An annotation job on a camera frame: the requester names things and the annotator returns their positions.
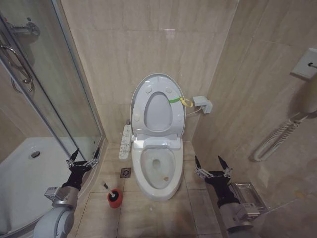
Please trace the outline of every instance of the tile floor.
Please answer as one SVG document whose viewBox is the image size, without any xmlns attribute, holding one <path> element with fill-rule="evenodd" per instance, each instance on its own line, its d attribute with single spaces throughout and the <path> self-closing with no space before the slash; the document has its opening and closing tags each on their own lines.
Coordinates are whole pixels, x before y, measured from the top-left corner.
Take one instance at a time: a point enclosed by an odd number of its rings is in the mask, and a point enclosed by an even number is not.
<svg viewBox="0 0 317 238">
<path fill-rule="evenodd" d="M 120 162 L 120 144 L 108 145 L 100 174 L 90 194 L 78 205 L 71 238 L 222 238 L 205 183 L 195 175 L 195 153 L 184 142 L 184 173 L 176 194 L 166 202 L 146 198 L 135 181 L 120 178 L 121 168 L 132 167 L 131 158 Z M 123 191 L 123 202 L 110 208 L 103 181 Z"/>
</svg>

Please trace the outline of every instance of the power plug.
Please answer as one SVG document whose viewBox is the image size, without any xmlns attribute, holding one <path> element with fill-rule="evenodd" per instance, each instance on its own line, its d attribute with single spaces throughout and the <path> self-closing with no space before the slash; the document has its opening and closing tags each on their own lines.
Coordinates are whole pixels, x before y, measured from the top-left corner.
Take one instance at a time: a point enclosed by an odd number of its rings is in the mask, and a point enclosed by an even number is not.
<svg viewBox="0 0 317 238">
<path fill-rule="evenodd" d="M 202 107 L 204 114 L 210 113 L 212 109 L 212 103 L 205 96 L 193 97 L 195 107 Z"/>
</svg>

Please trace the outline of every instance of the toilet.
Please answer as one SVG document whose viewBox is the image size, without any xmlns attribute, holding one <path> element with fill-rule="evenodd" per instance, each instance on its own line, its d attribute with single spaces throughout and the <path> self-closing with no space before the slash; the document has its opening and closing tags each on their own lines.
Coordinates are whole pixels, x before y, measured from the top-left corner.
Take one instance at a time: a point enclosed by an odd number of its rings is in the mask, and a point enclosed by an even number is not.
<svg viewBox="0 0 317 238">
<path fill-rule="evenodd" d="M 165 74 L 151 74 L 136 88 L 131 101 L 131 154 L 136 181 L 148 198 L 170 199 L 183 170 L 185 107 L 177 83 Z"/>
</svg>

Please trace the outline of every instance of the floor drain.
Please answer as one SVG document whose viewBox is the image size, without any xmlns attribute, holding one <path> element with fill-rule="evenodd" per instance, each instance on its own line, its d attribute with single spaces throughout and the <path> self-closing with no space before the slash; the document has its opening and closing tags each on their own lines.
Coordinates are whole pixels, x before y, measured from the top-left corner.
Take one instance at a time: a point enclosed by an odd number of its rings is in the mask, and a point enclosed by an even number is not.
<svg viewBox="0 0 317 238">
<path fill-rule="evenodd" d="M 32 158 L 36 158 L 36 157 L 38 157 L 39 155 L 40 155 L 40 151 L 35 151 L 35 152 L 33 152 L 32 154 L 31 154 L 31 157 Z"/>
<path fill-rule="evenodd" d="M 131 176 L 131 168 L 122 168 L 120 178 L 129 178 Z"/>
</svg>

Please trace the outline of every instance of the bidet control panel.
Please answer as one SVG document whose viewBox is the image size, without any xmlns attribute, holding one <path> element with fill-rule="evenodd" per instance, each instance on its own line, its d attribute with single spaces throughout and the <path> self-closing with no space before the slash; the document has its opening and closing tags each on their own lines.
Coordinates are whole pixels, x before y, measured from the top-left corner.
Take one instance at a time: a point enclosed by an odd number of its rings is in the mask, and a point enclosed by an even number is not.
<svg viewBox="0 0 317 238">
<path fill-rule="evenodd" d="M 130 152 L 130 145 L 131 145 L 131 123 L 128 119 L 125 123 L 123 134 L 122 134 L 122 140 L 121 140 L 121 146 L 119 151 L 119 159 L 121 160 L 127 160 Z"/>
</svg>

